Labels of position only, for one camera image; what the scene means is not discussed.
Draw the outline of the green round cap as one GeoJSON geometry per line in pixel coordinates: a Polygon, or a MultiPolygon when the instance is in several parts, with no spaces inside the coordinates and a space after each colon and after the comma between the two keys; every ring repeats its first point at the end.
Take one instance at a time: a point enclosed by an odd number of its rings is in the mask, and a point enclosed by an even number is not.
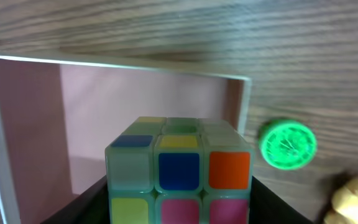
{"type": "Polygon", "coordinates": [[[258,147],[272,167],[297,170],[313,160],[318,142],[305,124],[293,119],[272,119],[260,127],[258,147]]]}

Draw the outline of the white and yellow duck toy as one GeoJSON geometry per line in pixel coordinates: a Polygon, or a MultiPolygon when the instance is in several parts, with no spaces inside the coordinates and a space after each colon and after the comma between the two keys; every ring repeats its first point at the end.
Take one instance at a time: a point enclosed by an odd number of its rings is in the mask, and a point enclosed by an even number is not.
{"type": "Polygon", "coordinates": [[[331,205],[323,223],[358,224],[358,177],[335,191],[331,205]]]}

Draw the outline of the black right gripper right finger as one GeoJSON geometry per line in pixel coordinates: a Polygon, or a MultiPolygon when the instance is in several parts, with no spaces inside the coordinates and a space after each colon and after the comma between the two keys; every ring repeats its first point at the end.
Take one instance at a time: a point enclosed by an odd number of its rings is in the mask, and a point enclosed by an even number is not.
{"type": "Polygon", "coordinates": [[[312,224],[261,181],[252,177],[249,224],[312,224]]]}

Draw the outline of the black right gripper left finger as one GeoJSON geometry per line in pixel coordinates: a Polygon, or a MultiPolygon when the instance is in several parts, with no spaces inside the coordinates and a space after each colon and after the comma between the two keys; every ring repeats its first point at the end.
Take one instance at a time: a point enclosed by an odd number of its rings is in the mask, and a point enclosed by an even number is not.
{"type": "Polygon", "coordinates": [[[108,196],[104,176],[41,224],[109,224],[108,196]]]}

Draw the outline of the multicoloured puzzle cube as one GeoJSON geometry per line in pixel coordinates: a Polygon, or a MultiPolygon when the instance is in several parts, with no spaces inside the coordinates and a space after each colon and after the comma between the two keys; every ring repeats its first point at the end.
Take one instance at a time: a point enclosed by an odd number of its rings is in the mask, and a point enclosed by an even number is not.
{"type": "Polygon", "coordinates": [[[105,150],[111,223],[247,223],[254,153],[226,121],[137,118],[105,150]]]}

